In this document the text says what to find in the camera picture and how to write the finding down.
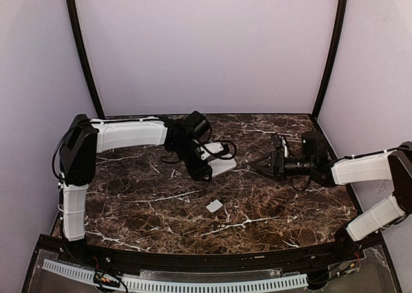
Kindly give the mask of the white remote control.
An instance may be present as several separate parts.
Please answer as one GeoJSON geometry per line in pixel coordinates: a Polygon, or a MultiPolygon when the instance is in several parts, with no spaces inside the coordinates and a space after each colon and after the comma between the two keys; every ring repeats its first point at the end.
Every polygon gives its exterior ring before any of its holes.
{"type": "Polygon", "coordinates": [[[215,158],[214,160],[208,161],[208,164],[212,168],[212,178],[231,171],[237,166],[236,161],[230,158],[230,155],[226,155],[222,159],[215,158]]]}

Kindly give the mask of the white battery cover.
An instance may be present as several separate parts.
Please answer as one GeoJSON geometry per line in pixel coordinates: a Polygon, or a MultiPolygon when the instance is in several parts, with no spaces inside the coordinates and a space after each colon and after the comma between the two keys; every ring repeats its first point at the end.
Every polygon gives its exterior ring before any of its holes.
{"type": "Polygon", "coordinates": [[[218,211],[220,208],[223,207],[223,204],[219,200],[215,200],[211,203],[209,203],[206,208],[210,213],[215,213],[218,211]]]}

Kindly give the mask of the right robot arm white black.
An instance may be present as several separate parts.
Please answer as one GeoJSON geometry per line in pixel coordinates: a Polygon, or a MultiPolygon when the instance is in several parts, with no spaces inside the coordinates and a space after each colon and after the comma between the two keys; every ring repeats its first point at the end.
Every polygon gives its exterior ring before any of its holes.
{"type": "Polygon", "coordinates": [[[273,134],[272,138],[274,150],[250,165],[263,176],[276,180],[288,176],[308,176],[322,187],[373,180],[389,180],[393,183],[393,192],[387,198],[344,226],[341,240],[361,241],[411,214],[411,142],[331,161],[328,158],[327,141],[319,132],[307,131],[301,135],[301,158],[290,154],[284,137],[273,134]]]}

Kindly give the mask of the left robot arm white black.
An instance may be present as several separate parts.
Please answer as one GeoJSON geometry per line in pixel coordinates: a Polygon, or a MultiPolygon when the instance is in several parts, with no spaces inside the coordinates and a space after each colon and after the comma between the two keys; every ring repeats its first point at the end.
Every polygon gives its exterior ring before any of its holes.
{"type": "Polygon", "coordinates": [[[195,181],[209,181],[212,167],[198,150],[200,138],[210,129],[198,111],[183,119],[92,120],[77,115],[60,139],[51,168],[61,190],[62,233],[70,242],[85,238],[86,193],[96,171],[96,155],[111,149],[164,146],[182,161],[195,181]]]}

